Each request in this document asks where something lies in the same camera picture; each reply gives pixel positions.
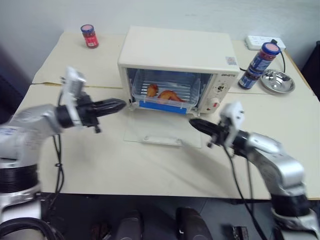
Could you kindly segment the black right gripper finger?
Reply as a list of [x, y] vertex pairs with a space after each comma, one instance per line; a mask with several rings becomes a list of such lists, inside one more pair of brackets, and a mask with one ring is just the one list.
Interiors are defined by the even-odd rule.
[[195, 129], [216, 129], [218, 127], [215, 123], [201, 118], [192, 118], [189, 120], [189, 123]]
[[208, 136], [212, 136], [217, 133], [217, 128], [216, 129], [205, 128], [205, 129], [196, 129], [196, 130], [198, 130], [199, 132], [202, 132]]

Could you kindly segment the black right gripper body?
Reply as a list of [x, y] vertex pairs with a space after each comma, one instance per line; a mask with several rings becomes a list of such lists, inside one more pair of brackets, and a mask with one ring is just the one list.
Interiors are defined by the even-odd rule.
[[209, 124], [207, 131], [210, 132], [211, 140], [208, 141], [207, 147], [212, 148], [214, 145], [226, 147], [231, 127], [231, 124]]

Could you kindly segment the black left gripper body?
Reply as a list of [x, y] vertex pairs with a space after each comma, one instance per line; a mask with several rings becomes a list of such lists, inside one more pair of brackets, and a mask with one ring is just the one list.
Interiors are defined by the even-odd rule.
[[80, 97], [76, 100], [76, 104], [77, 113], [82, 125], [87, 128], [93, 127], [96, 134], [100, 133], [100, 123], [94, 113], [94, 102], [91, 97], [87, 93], [81, 92]]

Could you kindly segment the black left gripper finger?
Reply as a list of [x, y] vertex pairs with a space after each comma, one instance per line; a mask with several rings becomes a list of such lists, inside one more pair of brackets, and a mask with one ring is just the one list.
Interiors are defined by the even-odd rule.
[[105, 100], [96, 101], [93, 103], [93, 108], [96, 110], [121, 110], [126, 106], [126, 102], [118, 98], [109, 98]]
[[95, 109], [95, 116], [97, 118], [111, 115], [121, 111], [123, 107], [99, 107]]

